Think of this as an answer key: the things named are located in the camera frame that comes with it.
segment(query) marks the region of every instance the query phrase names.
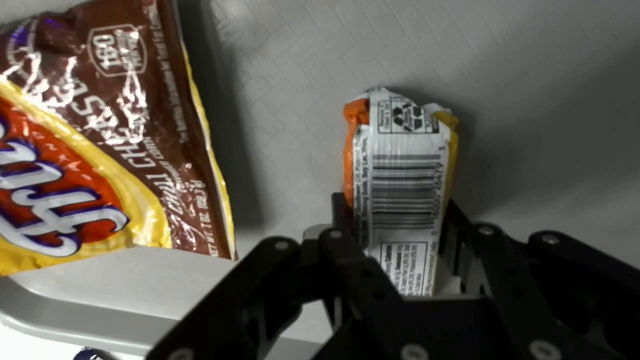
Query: screw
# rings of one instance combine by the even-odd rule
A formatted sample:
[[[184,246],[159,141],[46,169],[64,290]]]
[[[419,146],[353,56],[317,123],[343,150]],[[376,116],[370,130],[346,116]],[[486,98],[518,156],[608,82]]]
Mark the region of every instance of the screw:
[[[289,248],[289,243],[287,243],[284,240],[278,241],[276,243],[276,250],[287,250],[288,248]]]
[[[194,360],[195,354],[193,350],[188,347],[179,348],[172,352],[166,360]]]
[[[558,348],[545,340],[534,340],[529,345],[529,351],[536,360],[562,360]]]
[[[544,241],[545,243],[547,243],[549,245],[555,245],[555,244],[560,242],[560,240],[558,240],[558,238],[555,235],[552,235],[552,234],[544,234],[542,236],[542,241]]]
[[[340,230],[331,230],[331,232],[329,232],[329,237],[331,239],[340,239],[340,238],[342,238],[342,231],[340,231]]]
[[[402,360],[429,360],[429,353],[418,344],[407,344],[400,352]]]
[[[482,235],[493,235],[493,229],[489,226],[481,226],[478,231],[482,234]]]

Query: chili cheese chip bag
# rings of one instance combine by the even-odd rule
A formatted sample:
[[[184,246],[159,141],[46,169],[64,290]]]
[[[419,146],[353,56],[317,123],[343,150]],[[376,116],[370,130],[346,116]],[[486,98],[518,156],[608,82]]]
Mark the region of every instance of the chili cheese chip bag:
[[[344,193],[355,237],[402,295],[432,295],[458,118],[374,88],[344,106]]]
[[[235,259],[171,0],[0,27],[0,275],[135,245]]]

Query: white surface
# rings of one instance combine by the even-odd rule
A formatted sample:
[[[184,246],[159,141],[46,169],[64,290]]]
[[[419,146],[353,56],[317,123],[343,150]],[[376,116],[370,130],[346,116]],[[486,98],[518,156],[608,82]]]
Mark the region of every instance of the white surface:
[[[73,2],[1,1],[0,22]],[[640,2],[212,4],[242,105],[233,133],[211,119],[241,254],[267,234],[300,238],[330,219],[329,194],[342,181],[342,105],[385,85],[460,116],[454,198],[474,218],[523,239],[566,231],[640,265]],[[131,251],[19,280],[48,296],[178,317],[222,263]],[[307,314],[287,335],[323,340],[321,308]]]
[[[73,360],[82,347],[58,343],[9,329],[0,324],[0,354],[5,358],[15,354],[16,359],[24,360]],[[112,354],[116,360],[142,360],[140,356]]]

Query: chip bag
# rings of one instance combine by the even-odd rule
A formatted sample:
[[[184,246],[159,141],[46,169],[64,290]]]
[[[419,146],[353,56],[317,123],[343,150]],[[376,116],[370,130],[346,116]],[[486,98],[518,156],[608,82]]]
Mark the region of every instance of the chip bag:
[[[432,295],[459,120],[374,88],[344,107],[344,193],[354,235],[403,295]]]
[[[136,245],[235,259],[171,0],[0,27],[0,275]]]

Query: barcode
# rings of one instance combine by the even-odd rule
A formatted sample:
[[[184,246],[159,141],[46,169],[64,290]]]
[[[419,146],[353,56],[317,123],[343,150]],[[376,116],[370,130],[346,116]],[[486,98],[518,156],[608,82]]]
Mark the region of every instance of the barcode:
[[[371,183],[375,229],[434,229],[444,166],[440,154],[374,154]]]

